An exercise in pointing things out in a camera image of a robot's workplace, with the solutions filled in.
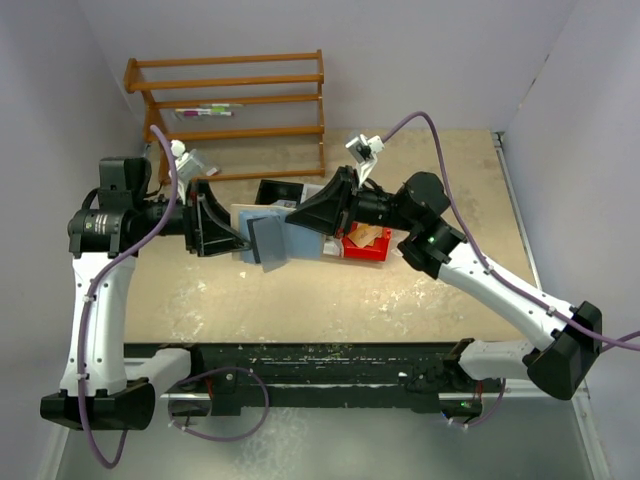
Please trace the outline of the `grey dark card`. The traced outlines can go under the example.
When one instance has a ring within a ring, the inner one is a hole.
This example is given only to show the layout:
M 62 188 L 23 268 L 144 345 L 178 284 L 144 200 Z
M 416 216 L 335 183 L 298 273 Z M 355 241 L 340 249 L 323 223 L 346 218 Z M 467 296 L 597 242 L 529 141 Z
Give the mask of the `grey dark card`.
M 285 236 L 280 219 L 276 216 L 259 217 L 248 221 L 254 259 L 269 273 L 288 262 Z

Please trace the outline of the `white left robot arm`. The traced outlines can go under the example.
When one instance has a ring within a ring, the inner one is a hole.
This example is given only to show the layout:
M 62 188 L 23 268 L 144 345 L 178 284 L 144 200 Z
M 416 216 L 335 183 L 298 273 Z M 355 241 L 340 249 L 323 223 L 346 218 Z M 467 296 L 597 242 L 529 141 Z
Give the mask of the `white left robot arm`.
M 147 198 L 148 159 L 112 157 L 99 163 L 99 186 L 67 230 L 73 256 L 75 303 L 67 364 L 57 392 L 40 401 L 43 419 L 73 430 L 144 430 L 156 400 L 195 373 L 201 355 L 162 347 L 136 366 L 125 364 L 124 327 L 129 288 L 142 246 L 177 235 L 199 257 L 239 252 L 249 241 L 208 184 L 192 180 L 186 199 Z

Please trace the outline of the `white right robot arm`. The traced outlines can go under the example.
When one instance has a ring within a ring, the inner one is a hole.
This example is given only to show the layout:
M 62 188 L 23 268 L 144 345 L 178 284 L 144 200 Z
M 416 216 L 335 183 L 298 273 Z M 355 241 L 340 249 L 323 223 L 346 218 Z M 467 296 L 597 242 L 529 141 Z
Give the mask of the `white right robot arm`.
M 472 380 L 523 379 L 558 400 L 569 400 L 599 357 L 602 313 L 574 306 L 527 283 L 474 250 L 468 236 L 442 215 L 450 200 L 433 173 L 413 174 L 394 193 L 358 184 L 350 167 L 289 213 L 289 224 L 338 238 L 352 223 L 406 232 L 398 248 L 414 270 L 465 292 L 497 313 L 521 341 L 464 340 L 453 361 Z

